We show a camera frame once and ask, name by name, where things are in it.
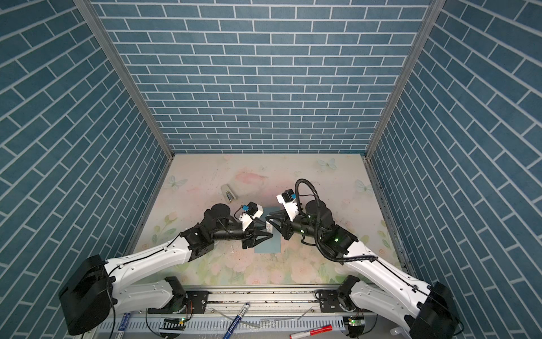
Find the red marker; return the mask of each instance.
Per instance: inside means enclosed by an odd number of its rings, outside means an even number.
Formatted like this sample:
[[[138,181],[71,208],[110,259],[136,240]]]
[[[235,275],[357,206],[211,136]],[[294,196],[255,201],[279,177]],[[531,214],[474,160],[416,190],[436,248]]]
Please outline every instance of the red marker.
[[[291,334],[290,339],[298,339],[298,338],[303,338],[303,337],[309,337],[309,336],[312,336],[312,335],[328,332],[328,331],[331,331],[331,330],[333,330],[333,326],[328,325],[328,326],[324,326],[324,327],[315,328],[315,329],[309,330],[309,331],[297,332],[297,333]]]

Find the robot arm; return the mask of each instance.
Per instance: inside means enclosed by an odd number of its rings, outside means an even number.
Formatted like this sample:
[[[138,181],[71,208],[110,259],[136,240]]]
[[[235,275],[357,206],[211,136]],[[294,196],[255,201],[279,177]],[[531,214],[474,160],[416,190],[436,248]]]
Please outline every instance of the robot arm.
[[[187,263],[210,252],[216,240],[240,240],[242,248],[254,247],[271,238],[258,217],[263,208],[256,203],[242,206],[236,219],[230,208],[216,204],[204,213],[201,223],[179,233],[164,244],[103,260],[94,255],[79,266],[59,292],[71,335],[98,326],[114,307],[117,313],[138,309],[164,309],[172,313],[184,306],[186,292],[175,277],[152,284],[133,283],[167,267]]]
[[[304,211],[299,202],[300,183],[307,184],[315,198]],[[400,325],[412,339],[450,339],[454,335],[460,320],[450,290],[440,283],[431,286],[377,257],[355,235],[335,224],[310,182],[299,179],[295,192],[287,190],[277,200],[285,209],[266,220],[286,240],[298,233],[303,244],[316,246],[326,259],[349,266],[380,287],[349,276],[337,290],[345,310],[372,310]],[[305,242],[307,236],[315,243]]]

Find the blue brick wall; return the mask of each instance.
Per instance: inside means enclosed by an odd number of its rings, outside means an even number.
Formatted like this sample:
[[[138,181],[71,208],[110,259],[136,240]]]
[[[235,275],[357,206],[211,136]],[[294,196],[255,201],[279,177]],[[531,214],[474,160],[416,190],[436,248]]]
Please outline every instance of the blue brick wall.
[[[542,337],[542,3],[447,0],[373,161],[465,337]]]
[[[363,152],[429,0],[93,4],[175,152]]]
[[[57,292],[126,248],[162,149],[71,0],[0,1],[0,338],[64,338]]]

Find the table surface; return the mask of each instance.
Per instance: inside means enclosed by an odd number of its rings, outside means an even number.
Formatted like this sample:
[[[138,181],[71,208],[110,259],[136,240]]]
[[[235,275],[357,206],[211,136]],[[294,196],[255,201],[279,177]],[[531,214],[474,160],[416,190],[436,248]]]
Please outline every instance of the table surface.
[[[135,252],[173,239],[201,222],[206,209],[225,203],[221,192],[224,184],[237,195],[237,200],[229,204],[233,213],[250,201],[265,207],[279,206],[276,196],[293,189],[299,178],[313,183],[338,225],[399,267],[360,155],[176,155]],[[310,191],[300,186],[300,193]],[[298,234],[290,241],[281,239],[281,252],[271,254],[254,253],[253,248],[243,250],[240,241],[218,241],[210,253],[142,282],[177,276],[183,285],[333,284],[341,283],[348,274],[360,276],[324,259],[315,247],[300,240]]]

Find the mounting plate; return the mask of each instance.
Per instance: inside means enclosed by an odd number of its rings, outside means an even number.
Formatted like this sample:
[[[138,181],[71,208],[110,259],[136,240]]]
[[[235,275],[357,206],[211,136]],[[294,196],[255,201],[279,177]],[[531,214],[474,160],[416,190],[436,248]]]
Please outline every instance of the mounting plate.
[[[192,313],[205,313],[207,307],[208,291],[187,291],[186,296],[192,301]]]
[[[318,290],[317,293],[322,313],[344,312],[337,298],[337,290]]]

